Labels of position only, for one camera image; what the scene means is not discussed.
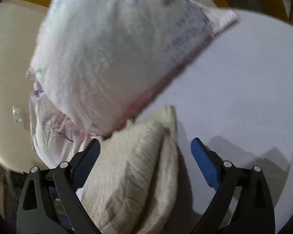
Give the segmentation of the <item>beige cable-knit sweater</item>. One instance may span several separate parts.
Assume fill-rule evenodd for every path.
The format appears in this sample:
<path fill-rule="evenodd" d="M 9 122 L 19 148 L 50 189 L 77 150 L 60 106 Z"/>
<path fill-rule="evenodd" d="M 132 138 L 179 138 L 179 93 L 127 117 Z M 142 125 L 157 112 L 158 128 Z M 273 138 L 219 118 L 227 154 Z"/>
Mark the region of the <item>beige cable-knit sweater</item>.
<path fill-rule="evenodd" d="M 172 106 L 128 121 L 101 146 L 81 198 L 101 233 L 191 232 L 200 216 Z"/>

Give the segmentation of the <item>pink floral pillow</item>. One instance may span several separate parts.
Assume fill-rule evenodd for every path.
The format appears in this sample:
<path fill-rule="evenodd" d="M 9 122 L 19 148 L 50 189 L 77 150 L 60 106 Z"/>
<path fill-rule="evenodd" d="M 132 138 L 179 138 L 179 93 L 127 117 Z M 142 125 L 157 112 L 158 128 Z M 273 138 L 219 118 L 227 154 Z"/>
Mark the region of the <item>pink floral pillow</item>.
<path fill-rule="evenodd" d="M 76 153 L 84 151 L 95 138 L 79 128 L 48 99 L 43 87 L 34 81 L 34 92 L 29 98 L 30 133 L 33 149 L 48 168 L 55 168 L 61 162 L 69 162 Z"/>

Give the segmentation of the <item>white floral pillow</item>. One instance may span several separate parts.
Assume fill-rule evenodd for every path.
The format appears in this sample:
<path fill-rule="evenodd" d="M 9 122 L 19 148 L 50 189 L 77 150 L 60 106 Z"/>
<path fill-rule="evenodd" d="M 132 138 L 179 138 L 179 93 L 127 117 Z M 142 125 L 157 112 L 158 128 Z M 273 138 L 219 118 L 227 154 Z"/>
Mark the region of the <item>white floral pillow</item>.
<path fill-rule="evenodd" d="M 237 19 L 191 0 L 52 0 L 27 75 L 79 128 L 107 137 Z"/>

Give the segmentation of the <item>white wall socket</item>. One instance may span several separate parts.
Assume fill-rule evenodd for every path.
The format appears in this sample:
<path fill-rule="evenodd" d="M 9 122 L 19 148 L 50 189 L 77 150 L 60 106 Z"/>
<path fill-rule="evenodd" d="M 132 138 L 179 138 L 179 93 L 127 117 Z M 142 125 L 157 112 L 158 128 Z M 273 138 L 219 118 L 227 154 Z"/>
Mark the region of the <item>white wall socket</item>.
<path fill-rule="evenodd" d="M 13 112 L 13 121 L 15 124 L 21 124 L 24 121 L 24 114 L 23 111 L 16 107 L 12 106 L 12 112 Z"/>

